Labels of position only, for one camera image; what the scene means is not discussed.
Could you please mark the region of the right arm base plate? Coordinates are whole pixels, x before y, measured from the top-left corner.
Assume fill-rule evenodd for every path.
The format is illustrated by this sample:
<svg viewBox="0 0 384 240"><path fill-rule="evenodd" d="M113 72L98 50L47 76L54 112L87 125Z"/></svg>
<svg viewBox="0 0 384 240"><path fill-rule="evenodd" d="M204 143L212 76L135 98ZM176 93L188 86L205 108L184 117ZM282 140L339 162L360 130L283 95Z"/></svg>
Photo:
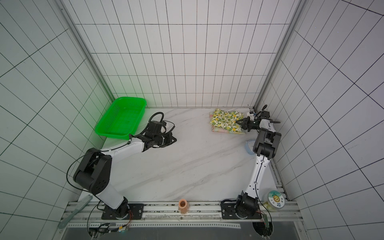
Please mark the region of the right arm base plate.
<svg viewBox="0 0 384 240"><path fill-rule="evenodd" d="M221 218L223 220L261 220L262 215L255 212L254 215L238 213L235 200L223 200L220 202Z"/></svg>

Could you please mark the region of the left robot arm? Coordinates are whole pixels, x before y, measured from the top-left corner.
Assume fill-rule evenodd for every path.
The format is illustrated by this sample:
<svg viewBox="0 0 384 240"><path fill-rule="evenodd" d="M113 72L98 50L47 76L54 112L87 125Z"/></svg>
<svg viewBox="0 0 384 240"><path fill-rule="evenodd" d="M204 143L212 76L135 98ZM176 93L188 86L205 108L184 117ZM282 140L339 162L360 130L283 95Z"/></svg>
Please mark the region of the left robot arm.
<svg viewBox="0 0 384 240"><path fill-rule="evenodd" d="M89 149L73 175L74 182L103 202L116 219L127 218L130 212L128 200L110 183L112 166L151 148L172 145L177 141L172 134L174 128L169 121L150 121L140 134L129 134L125 144L103 150Z"/></svg>

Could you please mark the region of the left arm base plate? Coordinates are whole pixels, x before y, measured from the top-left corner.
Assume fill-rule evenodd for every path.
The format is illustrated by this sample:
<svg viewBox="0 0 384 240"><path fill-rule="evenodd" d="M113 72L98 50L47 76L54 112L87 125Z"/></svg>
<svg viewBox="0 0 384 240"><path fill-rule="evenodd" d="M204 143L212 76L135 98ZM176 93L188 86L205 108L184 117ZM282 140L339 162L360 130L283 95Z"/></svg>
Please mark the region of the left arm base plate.
<svg viewBox="0 0 384 240"><path fill-rule="evenodd" d="M106 206L103 210L102 220L140 220L143 216L144 204L128 204L126 213L117 213L118 210L113 210Z"/></svg>

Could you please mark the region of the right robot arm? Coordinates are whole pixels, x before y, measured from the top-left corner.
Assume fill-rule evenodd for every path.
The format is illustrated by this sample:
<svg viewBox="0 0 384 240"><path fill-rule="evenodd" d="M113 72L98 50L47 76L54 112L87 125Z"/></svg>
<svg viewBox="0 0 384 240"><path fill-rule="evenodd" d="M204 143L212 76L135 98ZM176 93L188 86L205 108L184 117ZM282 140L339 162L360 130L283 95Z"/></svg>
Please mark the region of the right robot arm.
<svg viewBox="0 0 384 240"><path fill-rule="evenodd" d="M271 119L270 113L261 110L257 113L250 112L247 117L236 121L242 129L250 132L258 131L258 136L253 145L252 152L256 155L256 163L253 175L245 191L238 195L235 212L238 218L247 219L253 217L259 208L260 188L265 170L277 153L282 134L277 132L275 124L279 121Z"/></svg>

